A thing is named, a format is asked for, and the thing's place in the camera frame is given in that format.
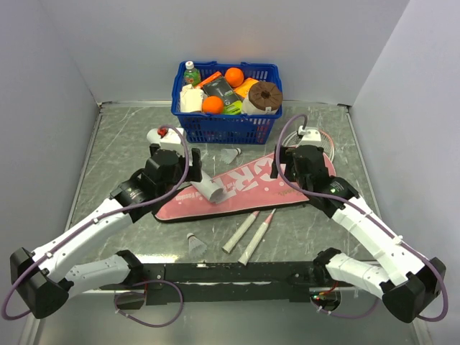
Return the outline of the orange fruit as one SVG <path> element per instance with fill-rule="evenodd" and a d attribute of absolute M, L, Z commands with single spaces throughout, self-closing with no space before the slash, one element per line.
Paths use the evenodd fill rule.
<path fill-rule="evenodd" d="M 239 68 L 229 68 L 224 75 L 226 82 L 232 87 L 237 88 L 244 82 L 244 73 Z"/>
<path fill-rule="evenodd" d="M 222 114 L 224 102 L 218 96 L 208 96 L 202 103 L 202 112 L 205 114 Z"/>

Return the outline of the white crumpled paper bag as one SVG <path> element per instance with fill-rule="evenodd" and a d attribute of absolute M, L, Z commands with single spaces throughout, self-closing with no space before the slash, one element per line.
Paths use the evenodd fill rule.
<path fill-rule="evenodd" d="M 180 111 L 182 113 L 201 113 L 202 105 L 207 95 L 200 88 L 191 84 L 185 85 L 180 91 Z"/>

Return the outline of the orange carton box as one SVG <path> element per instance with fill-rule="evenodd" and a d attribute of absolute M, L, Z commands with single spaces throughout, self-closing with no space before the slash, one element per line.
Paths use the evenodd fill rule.
<path fill-rule="evenodd" d="M 201 89 L 204 87 L 206 84 L 211 83 L 212 81 L 216 80 L 217 78 L 220 78 L 222 76 L 220 71 L 215 72 L 214 74 L 210 75 L 206 79 L 202 80 L 199 84 L 195 86 L 195 89 Z"/>

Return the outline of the pink racket cover bag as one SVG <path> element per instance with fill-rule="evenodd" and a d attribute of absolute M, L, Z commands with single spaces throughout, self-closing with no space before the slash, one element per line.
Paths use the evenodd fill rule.
<path fill-rule="evenodd" d="M 308 198 L 287 186 L 280 177 L 270 177 L 272 153 L 217 175 L 213 181 L 223 188 L 212 203 L 192 185 L 184 188 L 154 215 L 163 223 L 212 219 L 238 213 L 262 211 L 305 203 Z"/>

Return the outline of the green drink bottle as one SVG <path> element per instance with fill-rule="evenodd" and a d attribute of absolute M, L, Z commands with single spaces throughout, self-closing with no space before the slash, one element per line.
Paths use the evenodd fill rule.
<path fill-rule="evenodd" d="M 195 67 L 194 62 L 189 60 L 185 63 L 185 72 L 183 75 L 186 85 L 192 85 L 196 87 L 201 83 L 201 74 L 199 70 Z"/>

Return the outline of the blue plastic basket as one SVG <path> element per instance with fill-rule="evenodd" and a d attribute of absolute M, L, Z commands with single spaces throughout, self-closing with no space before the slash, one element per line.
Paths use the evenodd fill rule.
<path fill-rule="evenodd" d="M 240 68 L 246 77 L 259 81 L 274 83 L 282 90 L 282 81 L 278 67 L 269 63 L 224 64 L 216 61 L 196 62 L 195 66 L 203 79 L 216 72 L 224 73 L 228 68 Z M 180 92 L 185 85 L 183 80 L 185 62 L 179 64 L 172 87 L 171 112 L 185 129 L 190 143 L 218 144 L 265 144 L 277 119 L 282 116 L 282 109 L 267 115 L 229 115 L 183 113 L 180 111 Z"/>

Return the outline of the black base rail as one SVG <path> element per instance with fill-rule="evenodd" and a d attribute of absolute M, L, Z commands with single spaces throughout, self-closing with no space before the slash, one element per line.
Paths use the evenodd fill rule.
<path fill-rule="evenodd" d="M 164 305 L 178 300 L 176 284 L 185 302 L 226 302 L 256 300 L 289 300 L 308 303 L 310 294 L 334 286 L 326 271 L 307 262 L 239 263 L 148 263 L 137 279 L 142 285 L 112 284 L 102 290 L 147 292 L 147 305 Z"/>

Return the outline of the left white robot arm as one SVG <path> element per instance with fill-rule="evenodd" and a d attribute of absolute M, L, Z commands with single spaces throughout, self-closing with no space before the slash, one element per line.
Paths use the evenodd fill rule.
<path fill-rule="evenodd" d="M 28 251 L 21 247 L 9 258 L 12 289 L 37 319 L 58 311 L 69 299 L 105 285 L 132 289 L 142 280 L 142 263 L 129 250 L 100 262 L 79 265 L 91 248 L 158 210 L 176 196 L 184 182 L 202 178 L 201 152 L 151 144 L 143 168 L 121 183 L 90 215 L 47 244 Z"/>

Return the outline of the white shuttlecock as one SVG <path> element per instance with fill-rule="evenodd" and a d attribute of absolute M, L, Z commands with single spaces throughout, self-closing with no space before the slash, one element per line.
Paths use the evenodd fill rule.
<path fill-rule="evenodd" d="M 207 250 L 207 245 L 193 233 L 187 234 L 188 252 L 192 257 L 201 257 Z"/>
<path fill-rule="evenodd" d="M 240 148 L 228 148 L 221 150 L 221 161 L 227 165 L 231 164 L 242 153 Z"/>

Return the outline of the orange fruit rear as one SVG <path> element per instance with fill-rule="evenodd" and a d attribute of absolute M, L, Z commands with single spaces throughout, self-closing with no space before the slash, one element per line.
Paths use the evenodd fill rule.
<path fill-rule="evenodd" d="M 237 88 L 244 82 L 244 73 L 239 68 L 229 68 L 224 75 L 226 82 L 232 87 Z"/>

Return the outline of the white shuttlecock front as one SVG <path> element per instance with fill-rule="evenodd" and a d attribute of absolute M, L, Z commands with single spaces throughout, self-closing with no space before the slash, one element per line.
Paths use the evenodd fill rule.
<path fill-rule="evenodd" d="M 193 233 L 187 234 L 188 252 L 192 257 L 201 257 L 207 250 L 207 245 Z"/>

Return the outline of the orange fruit front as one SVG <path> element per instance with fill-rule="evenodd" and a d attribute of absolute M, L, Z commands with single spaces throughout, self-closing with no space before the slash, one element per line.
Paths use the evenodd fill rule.
<path fill-rule="evenodd" d="M 205 114 L 222 114 L 224 102 L 218 96 L 208 96 L 202 103 L 202 112 Z"/>

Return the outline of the white shuttlecock tube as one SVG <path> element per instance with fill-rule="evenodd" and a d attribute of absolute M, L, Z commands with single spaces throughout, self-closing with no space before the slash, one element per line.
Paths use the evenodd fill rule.
<path fill-rule="evenodd" d="M 159 144 L 160 136 L 157 128 L 151 129 L 147 133 L 147 141 L 150 144 Z M 202 181 L 200 183 L 191 182 L 191 185 L 209 202 L 215 202 L 223 193 L 223 188 L 213 182 L 211 177 L 202 170 Z"/>

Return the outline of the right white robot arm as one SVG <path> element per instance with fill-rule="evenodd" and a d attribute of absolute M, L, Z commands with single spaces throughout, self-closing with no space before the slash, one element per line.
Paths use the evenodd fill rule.
<path fill-rule="evenodd" d="M 329 248 L 316 258 L 313 276 L 319 285 L 339 281 L 361 288 L 379 298 L 394 317 L 405 323 L 420 318 L 421 312 L 441 296 L 443 309 L 431 320 L 438 322 L 446 317 L 449 299 L 445 264 L 436 257 L 427 259 L 407 245 L 348 181 L 330 175 L 322 148 L 277 145 L 271 176 L 281 177 L 307 196 L 309 204 L 347 230 L 376 260 L 376 264 L 367 264 Z"/>

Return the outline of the orange snack packet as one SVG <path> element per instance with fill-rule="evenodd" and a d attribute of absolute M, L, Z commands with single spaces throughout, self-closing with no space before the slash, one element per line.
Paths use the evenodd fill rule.
<path fill-rule="evenodd" d="M 247 97 L 250 88 L 257 83 L 258 80 L 256 79 L 246 78 L 240 86 L 234 89 L 234 92 L 243 101 Z"/>

